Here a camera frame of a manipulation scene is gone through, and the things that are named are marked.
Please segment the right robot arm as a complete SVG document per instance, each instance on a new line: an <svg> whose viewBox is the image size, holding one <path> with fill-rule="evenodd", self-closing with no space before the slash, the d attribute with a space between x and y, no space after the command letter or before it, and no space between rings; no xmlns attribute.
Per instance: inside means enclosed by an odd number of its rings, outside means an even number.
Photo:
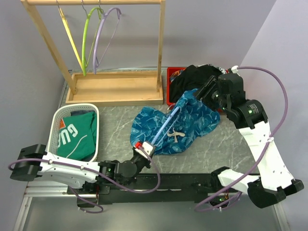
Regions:
<svg viewBox="0 0 308 231"><path fill-rule="evenodd" d="M211 173L213 190L223 193L233 188L247 194L258 208L265 208L304 189L303 182L293 177L280 156L264 107L245 97L244 81L238 74L211 76L194 95L210 109L221 109L234 123L254 157L252 169L259 171L259 175L242 174L221 167Z"/></svg>

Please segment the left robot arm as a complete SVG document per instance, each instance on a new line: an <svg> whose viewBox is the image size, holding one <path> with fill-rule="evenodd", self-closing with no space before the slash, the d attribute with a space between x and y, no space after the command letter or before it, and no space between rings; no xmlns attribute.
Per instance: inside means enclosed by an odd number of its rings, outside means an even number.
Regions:
<svg viewBox="0 0 308 231"><path fill-rule="evenodd" d="M84 193L94 191L96 184L112 183L124 188L143 168L151 167L153 152L152 146L133 148L133 157L124 162L85 162L60 157L45 149L42 144L21 149L17 161L8 166L10 178L26 182L36 178L52 180Z"/></svg>

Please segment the light blue hanger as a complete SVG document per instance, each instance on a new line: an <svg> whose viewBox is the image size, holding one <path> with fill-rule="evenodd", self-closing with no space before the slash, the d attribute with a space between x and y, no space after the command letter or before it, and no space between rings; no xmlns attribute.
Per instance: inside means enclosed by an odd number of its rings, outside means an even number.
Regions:
<svg viewBox="0 0 308 231"><path fill-rule="evenodd" d="M158 130L157 134L154 136L153 140L151 141L152 145L155 145L157 139L159 138L160 134L162 133L162 131L164 130L164 128L167 126L167 124L170 122L170 120L173 118L173 116L177 113L177 111L180 108L177 106L175 107L175 109L173 109L171 111L171 113L169 114L169 116L167 117L166 121L163 123L163 125L161 126L161 128Z"/></svg>

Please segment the blue patterned shorts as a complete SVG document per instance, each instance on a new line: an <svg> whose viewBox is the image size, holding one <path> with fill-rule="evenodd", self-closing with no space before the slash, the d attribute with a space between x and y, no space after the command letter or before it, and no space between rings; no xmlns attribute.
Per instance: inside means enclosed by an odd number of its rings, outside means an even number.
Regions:
<svg viewBox="0 0 308 231"><path fill-rule="evenodd" d="M198 137L212 132L220 122L218 112L212 111L194 97L197 89L185 91L174 105L180 109L164 128L155 143L155 155L170 155L186 151ZM151 142L169 113L152 107L143 107L133 120L130 144Z"/></svg>

